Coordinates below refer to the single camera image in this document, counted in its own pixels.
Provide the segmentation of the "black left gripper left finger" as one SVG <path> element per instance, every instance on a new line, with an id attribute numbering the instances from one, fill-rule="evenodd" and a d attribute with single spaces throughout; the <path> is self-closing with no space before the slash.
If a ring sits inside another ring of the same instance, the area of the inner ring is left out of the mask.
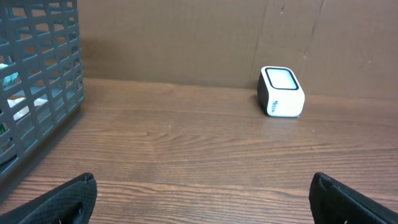
<path id="1" fill-rule="evenodd" d="M 90 172 L 1 215 L 1 224 L 88 223 L 98 194 Z"/>

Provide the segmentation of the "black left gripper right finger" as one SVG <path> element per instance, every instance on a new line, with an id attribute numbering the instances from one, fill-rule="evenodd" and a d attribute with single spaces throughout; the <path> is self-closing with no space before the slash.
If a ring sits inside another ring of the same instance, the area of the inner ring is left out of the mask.
<path id="1" fill-rule="evenodd" d="M 315 224 L 397 224 L 397 213 L 321 172 L 308 196 Z"/>

